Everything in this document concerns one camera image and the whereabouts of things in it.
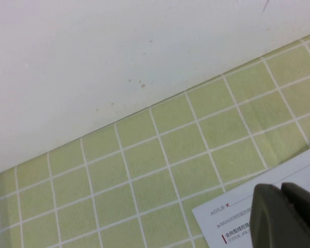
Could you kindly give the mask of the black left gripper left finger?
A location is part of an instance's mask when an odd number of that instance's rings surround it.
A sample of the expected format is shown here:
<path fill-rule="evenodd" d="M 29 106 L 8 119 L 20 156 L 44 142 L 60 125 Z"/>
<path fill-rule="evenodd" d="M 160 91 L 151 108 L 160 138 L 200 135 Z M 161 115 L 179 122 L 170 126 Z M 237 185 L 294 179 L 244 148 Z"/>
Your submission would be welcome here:
<path fill-rule="evenodd" d="M 306 247 L 307 233 L 300 215 L 279 188 L 258 184 L 250 216 L 253 247 Z"/>

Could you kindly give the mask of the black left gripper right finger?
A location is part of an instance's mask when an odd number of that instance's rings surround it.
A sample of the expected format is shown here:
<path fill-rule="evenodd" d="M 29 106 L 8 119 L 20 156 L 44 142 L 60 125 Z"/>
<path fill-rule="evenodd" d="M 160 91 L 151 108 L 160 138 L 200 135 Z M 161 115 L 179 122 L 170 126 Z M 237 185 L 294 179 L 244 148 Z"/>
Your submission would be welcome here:
<path fill-rule="evenodd" d="M 283 183 L 281 191 L 293 214 L 292 223 L 288 225 L 291 244 L 293 247 L 310 247 L 310 192 L 292 182 Z"/>

